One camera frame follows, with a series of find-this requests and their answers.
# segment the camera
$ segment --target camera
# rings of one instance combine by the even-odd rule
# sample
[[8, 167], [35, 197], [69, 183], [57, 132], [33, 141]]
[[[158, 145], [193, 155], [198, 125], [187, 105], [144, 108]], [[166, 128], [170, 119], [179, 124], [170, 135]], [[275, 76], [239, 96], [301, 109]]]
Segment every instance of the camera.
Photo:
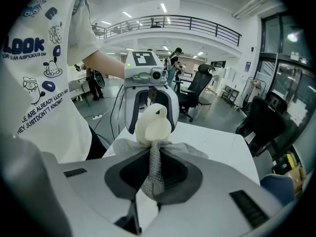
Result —
[[153, 84], [164, 84], [167, 81], [165, 77], [162, 76], [162, 69], [152, 68], [150, 83]]

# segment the desk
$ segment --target desk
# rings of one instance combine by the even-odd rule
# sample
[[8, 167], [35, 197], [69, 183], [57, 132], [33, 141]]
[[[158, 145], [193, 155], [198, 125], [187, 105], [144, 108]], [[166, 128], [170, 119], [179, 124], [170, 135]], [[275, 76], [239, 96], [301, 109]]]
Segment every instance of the desk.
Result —
[[[121, 138], [136, 141], [135, 133], [133, 135], [130, 134], [126, 127], [117, 137], [117, 139]], [[256, 166], [241, 135], [178, 122], [169, 140], [173, 143], [186, 142], [206, 153], [209, 159], [233, 167], [260, 185]], [[103, 157], [113, 155], [114, 152], [111, 145]], [[136, 195], [136, 201], [139, 223], [144, 230], [158, 215], [158, 208], [156, 202], [148, 198], [141, 190]]]
[[184, 75], [179, 75], [180, 81], [187, 81], [187, 82], [192, 82], [194, 77], [186, 77]]

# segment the balcony railing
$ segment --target balcony railing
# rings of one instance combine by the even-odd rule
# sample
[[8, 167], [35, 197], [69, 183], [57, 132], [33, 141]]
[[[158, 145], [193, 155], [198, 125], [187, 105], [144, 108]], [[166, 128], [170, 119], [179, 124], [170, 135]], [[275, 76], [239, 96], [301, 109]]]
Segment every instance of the balcony railing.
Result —
[[241, 37], [241, 34], [238, 32], [215, 22], [180, 15], [146, 16], [126, 20], [108, 28], [92, 27], [96, 36], [100, 39], [107, 39], [118, 34], [150, 28], [176, 28], [196, 31], [215, 36], [236, 46], [239, 46]]

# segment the gray fabric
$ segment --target gray fabric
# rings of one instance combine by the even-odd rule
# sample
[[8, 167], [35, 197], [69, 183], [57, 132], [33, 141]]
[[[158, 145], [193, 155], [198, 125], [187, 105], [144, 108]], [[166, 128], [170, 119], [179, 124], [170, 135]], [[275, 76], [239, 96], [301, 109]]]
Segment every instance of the gray fabric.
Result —
[[[113, 149], [116, 155], [124, 154], [127, 156], [133, 156], [143, 151], [148, 147], [127, 139], [118, 139], [113, 142]], [[164, 183], [161, 174], [161, 160], [160, 149], [169, 151], [170, 153], [180, 152], [187, 153], [202, 158], [208, 158], [207, 154], [197, 150], [196, 148], [186, 144], [177, 143], [172, 144], [169, 141], [154, 141], [152, 146], [148, 148], [150, 151], [149, 156], [149, 174], [143, 183], [141, 190], [145, 195], [154, 200], [153, 195], [158, 195], [164, 192]]]

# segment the black office chair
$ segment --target black office chair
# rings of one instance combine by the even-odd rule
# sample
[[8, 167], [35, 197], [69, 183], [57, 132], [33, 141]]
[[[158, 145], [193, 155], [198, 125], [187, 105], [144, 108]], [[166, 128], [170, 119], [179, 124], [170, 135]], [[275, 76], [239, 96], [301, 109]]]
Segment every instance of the black office chair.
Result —
[[283, 114], [287, 110], [287, 103], [279, 95], [272, 91], [267, 92], [265, 99], [269, 105], [280, 114]]
[[182, 92], [176, 92], [179, 99], [180, 112], [185, 116], [190, 118], [190, 122], [193, 121], [193, 118], [188, 114], [189, 107], [196, 107], [198, 105], [198, 97], [204, 88], [209, 84], [212, 79], [212, 74], [209, 73], [210, 65], [202, 64], [199, 65], [197, 73], [194, 76], [192, 83], [188, 89], [181, 89]]
[[237, 127], [236, 134], [247, 137], [251, 132], [255, 137], [250, 144], [247, 143], [251, 155], [259, 156], [263, 147], [282, 134], [286, 129], [283, 116], [271, 108], [269, 103], [260, 97], [254, 97], [250, 105], [250, 112], [241, 125]]
[[176, 77], [175, 77], [175, 80], [173, 80], [173, 82], [176, 83], [176, 85], [174, 86], [173, 90], [177, 93], [180, 93], [180, 84], [182, 84], [183, 82], [180, 81], [180, 78], [179, 78], [179, 75], [181, 74], [181, 71], [178, 70], [176, 72]]

